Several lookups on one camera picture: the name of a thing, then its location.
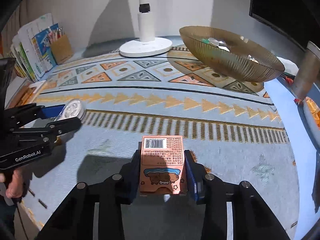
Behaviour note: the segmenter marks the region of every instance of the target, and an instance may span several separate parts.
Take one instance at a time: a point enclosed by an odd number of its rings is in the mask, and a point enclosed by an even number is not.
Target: cardboard pen holder
[[[57,64],[63,64],[73,56],[73,51],[67,35],[63,35],[57,39],[50,47]]]

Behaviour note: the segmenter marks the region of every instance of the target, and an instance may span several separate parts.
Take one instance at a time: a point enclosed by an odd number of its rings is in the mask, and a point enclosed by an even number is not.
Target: white round base
[[[165,53],[172,48],[172,41],[156,37],[154,41],[128,41],[120,47],[120,54],[126,57],[147,57]]]

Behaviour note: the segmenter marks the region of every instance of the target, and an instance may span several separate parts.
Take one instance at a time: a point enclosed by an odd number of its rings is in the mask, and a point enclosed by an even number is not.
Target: human hand
[[[5,182],[6,177],[3,173],[0,173],[0,182]],[[9,183],[8,188],[5,192],[7,198],[18,198],[23,193],[23,177],[22,168],[17,168],[13,171],[12,181]]]

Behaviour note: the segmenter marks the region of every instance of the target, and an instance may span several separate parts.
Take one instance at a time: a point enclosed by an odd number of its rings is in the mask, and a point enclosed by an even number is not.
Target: white cylinder
[[[155,40],[155,24],[152,12],[138,13],[138,25],[140,32],[140,41],[148,42]]]

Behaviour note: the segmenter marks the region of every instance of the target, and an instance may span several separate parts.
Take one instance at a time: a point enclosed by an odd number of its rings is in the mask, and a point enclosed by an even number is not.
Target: metal screw
[[[113,180],[119,180],[119,179],[121,179],[121,178],[122,178],[122,176],[121,176],[121,174],[119,174],[119,173],[114,174],[114,175],[112,176],[112,179],[113,179]]]
[[[248,181],[246,181],[246,180],[242,181],[242,182],[241,182],[241,185],[242,185],[242,187],[245,187],[245,188],[248,188],[248,187],[251,186],[250,182],[248,182]]]
[[[213,180],[214,179],[214,175],[211,173],[208,173],[204,176],[207,180]]]
[[[77,189],[83,189],[83,188],[85,188],[85,183],[84,182],[79,182],[77,184]]]

